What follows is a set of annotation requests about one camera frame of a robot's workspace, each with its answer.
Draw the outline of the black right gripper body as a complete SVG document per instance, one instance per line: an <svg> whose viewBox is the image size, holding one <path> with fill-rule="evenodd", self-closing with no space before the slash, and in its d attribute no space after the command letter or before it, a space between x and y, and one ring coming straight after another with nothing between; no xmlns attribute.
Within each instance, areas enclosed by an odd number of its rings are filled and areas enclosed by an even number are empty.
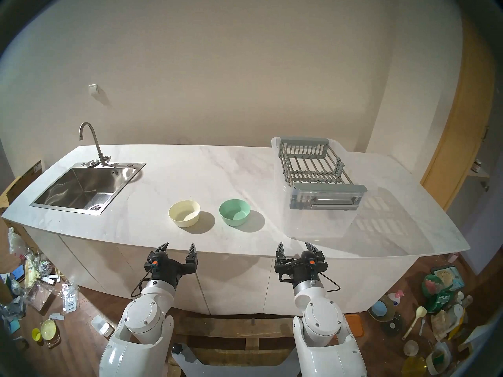
<svg viewBox="0 0 503 377"><path fill-rule="evenodd" d="M274 264L275 273L278 274L279 281L298 285L305 281L320 281L319 274L328 269L327 262L314 262L311 260L285 259L285 262Z"/></svg>

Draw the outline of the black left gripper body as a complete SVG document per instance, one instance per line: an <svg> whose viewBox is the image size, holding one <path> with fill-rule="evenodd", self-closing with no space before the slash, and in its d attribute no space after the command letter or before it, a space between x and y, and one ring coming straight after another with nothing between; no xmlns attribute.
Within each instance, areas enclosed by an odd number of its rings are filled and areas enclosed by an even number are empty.
<svg viewBox="0 0 503 377"><path fill-rule="evenodd" d="M187 262L184 264L168 258L164 254L155 254L150 252L144 264L147 273L151 273L149 281L162 281L170 284L174 289L177 288L182 276L195 274L197 271L196 262Z"/></svg>

